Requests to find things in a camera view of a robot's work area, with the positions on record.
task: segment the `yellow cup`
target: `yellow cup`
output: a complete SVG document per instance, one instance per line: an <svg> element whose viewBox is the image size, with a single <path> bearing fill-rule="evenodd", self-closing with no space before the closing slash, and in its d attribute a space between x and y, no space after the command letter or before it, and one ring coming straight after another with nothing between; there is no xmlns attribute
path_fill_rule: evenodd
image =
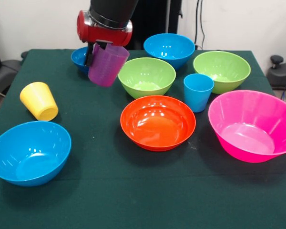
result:
<svg viewBox="0 0 286 229"><path fill-rule="evenodd" d="M58 114L58 107L47 84L34 82L23 88L20 100L39 121L50 121Z"/></svg>

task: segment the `cup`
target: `cup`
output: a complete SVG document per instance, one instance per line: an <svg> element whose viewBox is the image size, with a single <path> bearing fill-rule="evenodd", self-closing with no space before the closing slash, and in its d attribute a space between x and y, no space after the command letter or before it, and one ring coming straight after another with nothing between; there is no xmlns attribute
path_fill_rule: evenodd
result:
<svg viewBox="0 0 286 229"><path fill-rule="evenodd" d="M102 49L97 43L93 49L93 61L88 77L91 82L109 87L129 57L129 52L122 46L107 44Z"/></svg>
<svg viewBox="0 0 286 229"><path fill-rule="evenodd" d="M209 100L214 81L203 74L191 74L184 79L184 100L195 113L202 112Z"/></svg>
<svg viewBox="0 0 286 229"><path fill-rule="evenodd" d="M39 121L50 121L58 114L58 107L47 84L34 82L20 92L20 100Z"/></svg>

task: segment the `table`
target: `table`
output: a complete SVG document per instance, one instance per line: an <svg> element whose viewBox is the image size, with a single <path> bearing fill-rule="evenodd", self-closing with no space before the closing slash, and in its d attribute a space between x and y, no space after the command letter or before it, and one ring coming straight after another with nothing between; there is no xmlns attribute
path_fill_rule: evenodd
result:
<svg viewBox="0 0 286 229"><path fill-rule="evenodd" d="M120 114L133 99L118 80L109 88L91 83L70 59L72 50L31 50L0 109L0 134L35 120L19 100L35 81L49 85L60 109L53 122L71 135L70 157L50 183L32 188L0 179L0 229L284 229L286 155L261 164L229 156L207 119L187 142L168 152L149 152L120 128ZM167 95L183 101L177 72ZM239 89L272 94L252 52L252 73ZM129 59L145 56L131 51Z"/></svg>

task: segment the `bowl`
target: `bowl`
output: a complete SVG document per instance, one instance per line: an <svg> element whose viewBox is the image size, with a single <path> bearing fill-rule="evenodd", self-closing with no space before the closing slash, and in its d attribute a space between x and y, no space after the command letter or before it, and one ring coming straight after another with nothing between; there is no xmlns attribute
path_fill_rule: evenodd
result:
<svg viewBox="0 0 286 229"><path fill-rule="evenodd" d="M150 95L129 103L121 114L121 127L138 146L166 151L186 141L196 119L183 102L164 95Z"/></svg>
<svg viewBox="0 0 286 229"><path fill-rule="evenodd" d="M181 68L195 51L195 44L190 39L175 33L151 36L143 46L148 55L168 62L176 70Z"/></svg>
<svg viewBox="0 0 286 229"><path fill-rule="evenodd" d="M71 60L78 67L78 69L88 75L89 66L85 66L87 47L82 47L72 52Z"/></svg>
<svg viewBox="0 0 286 229"><path fill-rule="evenodd" d="M127 61L118 74L123 88L133 98L164 95L172 86L175 69L165 61L142 57Z"/></svg>
<svg viewBox="0 0 286 229"><path fill-rule="evenodd" d="M35 121L17 125L0 136L0 178L19 186L38 186L53 179L71 148L60 125Z"/></svg>
<svg viewBox="0 0 286 229"><path fill-rule="evenodd" d="M204 52L194 59L193 65L197 73L214 80L212 92L215 94L234 90L251 72L250 65L245 59L224 51Z"/></svg>
<svg viewBox="0 0 286 229"><path fill-rule="evenodd" d="M215 98L209 121L231 156L260 163L286 153L286 103L257 91L237 90Z"/></svg>

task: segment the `pink bowl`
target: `pink bowl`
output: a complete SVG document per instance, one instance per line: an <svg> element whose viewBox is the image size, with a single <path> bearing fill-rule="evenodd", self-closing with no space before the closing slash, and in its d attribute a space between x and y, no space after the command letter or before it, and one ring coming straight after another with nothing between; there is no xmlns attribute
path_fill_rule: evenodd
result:
<svg viewBox="0 0 286 229"><path fill-rule="evenodd" d="M231 156L260 163L286 153L286 103L262 92L238 90L215 98L209 121Z"/></svg>

